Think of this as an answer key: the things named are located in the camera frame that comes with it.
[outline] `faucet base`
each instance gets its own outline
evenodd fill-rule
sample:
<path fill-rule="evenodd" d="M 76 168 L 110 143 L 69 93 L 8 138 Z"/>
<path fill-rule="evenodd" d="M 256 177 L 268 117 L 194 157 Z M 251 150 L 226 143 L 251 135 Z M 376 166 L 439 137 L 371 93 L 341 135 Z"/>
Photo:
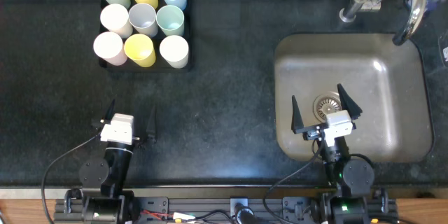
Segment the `faucet base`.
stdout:
<path fill-rule="evenodd" d="M 344 22 L 353 22 L 355 21 L 356 15 L 354 15 L 352 18 L 347 18 L 344 16 L 344 9 L 342 8 L 341 11 L 339 12 L 339 17 L 341 18 L 342 21 Z"/>

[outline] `wooden surface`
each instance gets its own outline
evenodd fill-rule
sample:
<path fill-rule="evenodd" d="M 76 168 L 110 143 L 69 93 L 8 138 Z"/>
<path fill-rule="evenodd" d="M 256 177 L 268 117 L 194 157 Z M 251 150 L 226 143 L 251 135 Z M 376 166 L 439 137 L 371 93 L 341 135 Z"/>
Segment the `wooden surface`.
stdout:
<path fill-rule="evenodd" d="M 448 223 L 448 199 L 398 199 L 400 217 L 418 224 Z M 54 211 L 55 201 L 47 200 Z M 5 224 L 48 224 L 39 199 L 0 199 Z"/>

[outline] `faucet handle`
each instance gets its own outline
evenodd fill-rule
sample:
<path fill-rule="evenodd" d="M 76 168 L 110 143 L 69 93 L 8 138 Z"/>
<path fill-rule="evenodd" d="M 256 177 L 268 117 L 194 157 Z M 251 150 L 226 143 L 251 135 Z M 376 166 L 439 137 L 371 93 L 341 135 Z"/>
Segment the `faucet handle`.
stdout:
<path fill-rule="evenodd" d="M 366 0 L 361 6 L 360 12 L 377 12 L 381 9 L 381 2 L 383 0 Z"/>

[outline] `faucet spout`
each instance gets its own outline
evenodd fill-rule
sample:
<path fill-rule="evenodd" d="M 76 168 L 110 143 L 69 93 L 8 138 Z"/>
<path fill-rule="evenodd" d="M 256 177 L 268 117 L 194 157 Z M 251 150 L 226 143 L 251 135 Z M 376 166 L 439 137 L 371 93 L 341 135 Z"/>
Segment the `faucet spout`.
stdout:
<path fill-rule="evenodd" d="M 425 12 L 426 0 L 412 0 L 411 11 L 406 25 L 393 37 L 392 42 L 401 46 L 409 39 L 420 24 Z"/>

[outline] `stainless steel sink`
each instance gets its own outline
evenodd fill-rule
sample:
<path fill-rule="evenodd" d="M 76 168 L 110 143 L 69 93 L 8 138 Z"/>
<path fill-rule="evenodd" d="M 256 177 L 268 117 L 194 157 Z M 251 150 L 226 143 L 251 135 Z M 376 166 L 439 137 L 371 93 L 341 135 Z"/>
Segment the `stainless steel sink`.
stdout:
<path fill-rule="evenodd" d="M 433 135 L 419 51 L 391 34 L 298 34 L 275 52 L 276 137 L 291 158 L 312 156 L 310 141 L 291 131 L 291 96 L 304 126 L 340 110 L 341 83 L 363 109 L 346 136 L 351 153 L 376 162 L 416 162 L 431 149 Z"/>

